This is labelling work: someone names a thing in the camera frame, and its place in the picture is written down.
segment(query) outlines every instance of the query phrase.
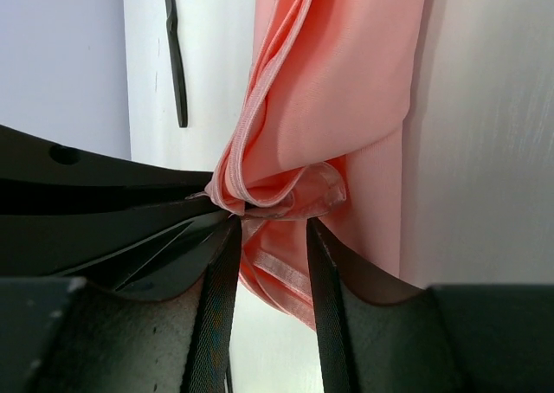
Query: round hole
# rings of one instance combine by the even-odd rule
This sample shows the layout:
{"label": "round hole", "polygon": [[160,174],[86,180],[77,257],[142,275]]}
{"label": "round hole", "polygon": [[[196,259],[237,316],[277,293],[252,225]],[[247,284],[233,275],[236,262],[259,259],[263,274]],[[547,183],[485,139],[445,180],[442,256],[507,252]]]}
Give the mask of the round hole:
{"label": "round hole", "polygon": [[81,153],[78,149],[67,148],[62,145],[52,146],[49,154],[55,162],[62,165],[77,164],[81,160]]}

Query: fabric fold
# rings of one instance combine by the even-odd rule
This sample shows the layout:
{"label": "fabric fold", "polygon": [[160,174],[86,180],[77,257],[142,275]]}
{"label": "fabric fold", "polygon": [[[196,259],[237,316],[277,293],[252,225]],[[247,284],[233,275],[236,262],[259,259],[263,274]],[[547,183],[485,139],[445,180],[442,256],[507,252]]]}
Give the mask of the fabric fold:
{"label": "fabric fold", "polygon": [[398,275],[423,1],[256,0],[242,114],[206,192],[243,216],[242,282],[312,328],[307,218]]}

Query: pink fabric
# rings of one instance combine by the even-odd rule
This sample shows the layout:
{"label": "pink fabric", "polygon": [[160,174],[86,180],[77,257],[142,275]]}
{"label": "pink fabric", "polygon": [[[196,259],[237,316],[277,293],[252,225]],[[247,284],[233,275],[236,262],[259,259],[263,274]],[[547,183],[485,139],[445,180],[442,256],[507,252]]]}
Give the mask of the pink fabric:
{"label": "pink fabric", "polygon": [[398,275],[402,122],[423,0],[256,0],[239,123],[206,191],[245,215],[242,282],[314,327],[306,219]]}

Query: hole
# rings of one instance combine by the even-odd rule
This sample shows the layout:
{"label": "hole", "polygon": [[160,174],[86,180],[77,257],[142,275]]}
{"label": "hole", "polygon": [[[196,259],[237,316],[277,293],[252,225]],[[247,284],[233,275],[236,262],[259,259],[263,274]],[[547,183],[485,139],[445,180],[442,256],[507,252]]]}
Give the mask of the hole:
{"label": "hole", "polygon": [[48,153],[55,162],[62,165],[77,164],[81,160],[81,153],[78,149],[62,145],[52,146]]}

